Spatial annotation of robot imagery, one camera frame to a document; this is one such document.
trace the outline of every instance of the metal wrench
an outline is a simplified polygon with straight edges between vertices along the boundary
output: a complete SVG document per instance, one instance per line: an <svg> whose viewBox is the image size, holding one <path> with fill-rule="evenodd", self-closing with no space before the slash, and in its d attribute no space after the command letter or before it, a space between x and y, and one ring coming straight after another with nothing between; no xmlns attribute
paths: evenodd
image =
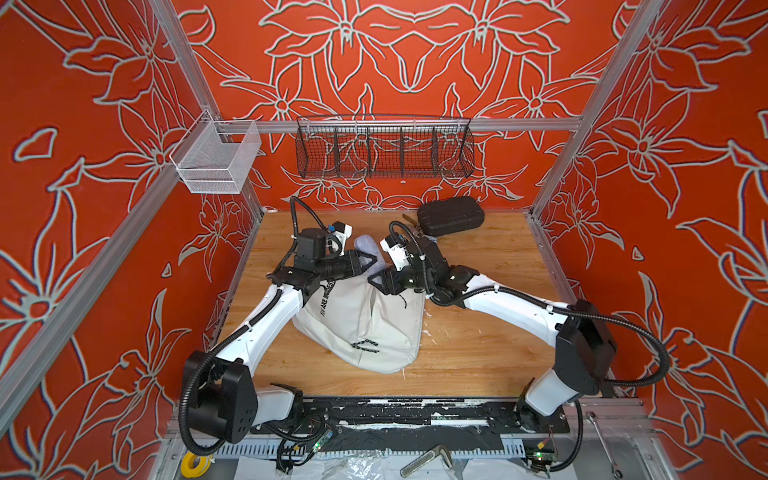
<svg viewBox="0 0 768 480"><path fill-rule="evenodd" d="M624 474L619 469L619 464L616 463L616 459L614 458L614 454L611 452L611 449L608 448L608 444L605 442L605 438L603 438L603 432L600 430L600 426L598 425L597 420L595 420L598 416L594 414L594 412L587 412L587 418L589 418L589 421L592 422L592 425L594 425L594 430L598 434L598 438L600 439L600 443L603 444L603 449L605 450L605 456L608 457L608 461L611 463L611 471L614 473L614 477L621 480L624 478Z"/></svg>
<svg viewBox="0 0 768 480"><path fill-rule="evenodd" d="M443 461L448 466L448 468L453 468L453 459L451 458L451 451L448 450L448 447L446 447L443 444L436 445L435 448L432 450L429 450L424 455L418 457L413 462L410 462L408 465L402 468L400 470L400 476L403 478L406 478L410 476L413 472L420 469L424 465L430 463L435 458L438 458L439 456L442 456Z"/></svg>

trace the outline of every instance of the orange wall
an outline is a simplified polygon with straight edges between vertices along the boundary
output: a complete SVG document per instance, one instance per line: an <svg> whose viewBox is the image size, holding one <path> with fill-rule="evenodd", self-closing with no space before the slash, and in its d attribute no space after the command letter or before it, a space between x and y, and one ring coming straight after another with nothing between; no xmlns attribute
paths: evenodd
<svg viewBox="0 0 768 480"><path fill-rule="evenodd" d="M200 113L144 0L0 7L0 374ZM143 478L253 219L177 184L0 439L3 478Z"/></svg>
<svg viewBox="0 0 768 480"><path fill-rule="evenodd" d="M205 2L174 0L225 118L378 112L578 116L633 2ZM251 181L262 204L413 208L472 195L531 205L566 132L480 134L461 180L302 180L293 139L264 135Z"/></svg>
<svg viewBox="0 0 768 480"><path fill-rule="evenodd" d="M767 26L668 2L544 216L574 292L667 345L637 395L681 478L768 475ZM617 376L655 369L620 330Z"/></svg>

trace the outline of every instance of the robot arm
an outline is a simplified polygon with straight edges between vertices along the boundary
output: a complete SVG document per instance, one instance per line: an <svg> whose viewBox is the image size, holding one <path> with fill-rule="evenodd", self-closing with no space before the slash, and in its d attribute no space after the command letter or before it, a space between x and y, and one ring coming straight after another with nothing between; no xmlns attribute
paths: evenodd
<svg viewBox="0 0 768 480"><path fill-rule="evenodd" d="M189 429L237 443L252 425L285 419L294 404L301 403L298 391L282 386L255 389L252 377L266 349L321 282L361 275L376 262L375 255L344 250L351 235L351 226L341 222L294 235L285 257L293 255L293 266L285 266L284 260L267 275L273 285L235 333L211 352L196 351L187 359L179 417L182 439L191 452L209 455L215 449L195 445Z"/></svg>
<svg viewBox="0 0 768 480"><path fill-rule="evenodd" d="M518 326L555 348L552 369L529 384L518 402L522 426L537 430L563 403L600 391L616 344L598 311L589 302L553 302L510 289L477 270L449 266L436 243L426 237L394 233L382 240L393 266L369 278L387 295L424 290L440 306L456 305L484 312ZM591 314L585 318L579 314Z"/></svg>

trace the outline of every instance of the wooden floor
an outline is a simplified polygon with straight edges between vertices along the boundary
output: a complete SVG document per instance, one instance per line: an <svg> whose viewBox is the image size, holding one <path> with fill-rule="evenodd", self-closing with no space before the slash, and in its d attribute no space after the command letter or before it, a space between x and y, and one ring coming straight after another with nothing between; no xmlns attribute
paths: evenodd
<svg viewBox="0 0 768 480"><path fill-rule="evenodd" d="M322 212L320 218L352 225L352 240L367 233L379 241L391 220L402 220L402 211ZM308 214L301 214L299 222L300 228L316 226ZM291 230L288 213L264 217L222 339L263 297L270 285L265 275L290 247ZM558 298L522 214L486 214L482 227L441 237L438 245L451 265L470 266L515 289ZM416 361L401 372L383 375L343 362L288 323L266 352L253 382L285 383L307 395L516 396L531 377L554 362L554 349L539 338L484 313L427 301L423 330Z"/></svg>

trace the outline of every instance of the white wire basket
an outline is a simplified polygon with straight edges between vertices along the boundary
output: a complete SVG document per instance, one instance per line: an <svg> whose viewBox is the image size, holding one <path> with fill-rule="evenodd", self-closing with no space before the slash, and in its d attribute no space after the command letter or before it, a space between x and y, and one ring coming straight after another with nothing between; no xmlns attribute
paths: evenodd
<svg viewBox="0 0 768 480"><path fill-rule="evenodd" d="M229 135L225 123L204 111L170 154L193 194L238 194L248 178L261 148L259 129L251 121L245 134Z"/></svg>

